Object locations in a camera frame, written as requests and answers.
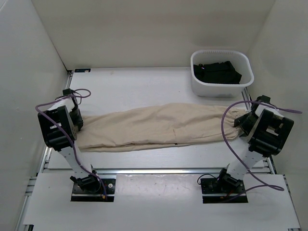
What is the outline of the beige trousers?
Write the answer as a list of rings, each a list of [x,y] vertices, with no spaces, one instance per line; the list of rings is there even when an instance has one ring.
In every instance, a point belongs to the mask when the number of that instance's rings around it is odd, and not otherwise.
[[[83,152],[129,152],[189,146],[238,137],[235,119],[246,110],[191,103],[136,108],[104,115],[85,115],[77,135]]]

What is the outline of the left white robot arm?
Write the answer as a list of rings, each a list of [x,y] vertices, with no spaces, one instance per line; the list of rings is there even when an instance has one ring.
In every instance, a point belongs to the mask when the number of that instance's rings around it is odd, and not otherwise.
[[[76,100],[72,96],[64,96],[44,105],[51,107],[41,111],[39,108],[43,105],[40,104],[36,106],[36,111],[45,144],[65,158],[74,172],[70,179],[80,189],[97,192],[101,181],[77,146],[77,133],[83,126],[83,120]]]

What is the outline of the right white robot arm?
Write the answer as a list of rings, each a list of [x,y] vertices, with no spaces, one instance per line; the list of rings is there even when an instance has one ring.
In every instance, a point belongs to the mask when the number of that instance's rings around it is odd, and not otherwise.
[[[263,158],[278,155],[294,126],[294,121],[281,115],[270,103],[270,97],[262,95],[251,101],[251,111],[235,119],[233,127],[239,128],[248,147],[237,160],[219,173],[216,187],[221,192],[237,190],[243,184],[246,173]]]

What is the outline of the black folded trousers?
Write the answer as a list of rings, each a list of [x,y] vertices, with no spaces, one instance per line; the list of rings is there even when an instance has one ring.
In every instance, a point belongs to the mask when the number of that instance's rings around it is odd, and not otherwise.
[[[240,84],[242,75],[230,61],[212,64],[193,65],[195,77],[209,84]]]

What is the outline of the small blue label sticker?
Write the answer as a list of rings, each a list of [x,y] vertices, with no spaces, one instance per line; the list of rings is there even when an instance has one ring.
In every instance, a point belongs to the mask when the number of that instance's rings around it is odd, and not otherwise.
[[[90,71],[91,71],[90,68],[78,68],[74,70],[75,73],[88,73]]]

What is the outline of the white plastic basket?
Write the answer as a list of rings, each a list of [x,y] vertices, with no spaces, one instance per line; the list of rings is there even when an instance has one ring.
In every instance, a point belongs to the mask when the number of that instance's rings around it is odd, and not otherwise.
[[[237,97],[254,82],[249,59],[239,51],[195,51],[191,73],[192,91],[203,97]]]

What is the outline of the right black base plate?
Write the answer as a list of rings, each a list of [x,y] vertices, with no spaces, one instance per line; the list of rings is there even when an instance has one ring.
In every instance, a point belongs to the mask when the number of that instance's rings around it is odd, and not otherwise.
[[[202,178],[200,184],[203,204],[248,203],[243,183],[234,186],[214,178]]]

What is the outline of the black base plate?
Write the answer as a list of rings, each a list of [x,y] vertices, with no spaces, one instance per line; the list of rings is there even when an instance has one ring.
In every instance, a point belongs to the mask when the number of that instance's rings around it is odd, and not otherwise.
[[[202,178],[200,184],[203,204],[248,203],[243,183],[234,186],[214,178]]]
[[[113,202],[115,198],[116,179],[102,179],[106,189],[106,196],[103,194],[103,187],[82,190],[76,183],[73,184],[72,202]]]

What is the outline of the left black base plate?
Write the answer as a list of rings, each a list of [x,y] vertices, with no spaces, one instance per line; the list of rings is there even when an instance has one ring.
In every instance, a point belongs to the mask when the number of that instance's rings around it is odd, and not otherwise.
[[[115,198],[116,179],[102,179],[106,189],[106,196],[103,194],[103,187],[82,190],[76,183],[73,184],[72,202],[113,202]]]

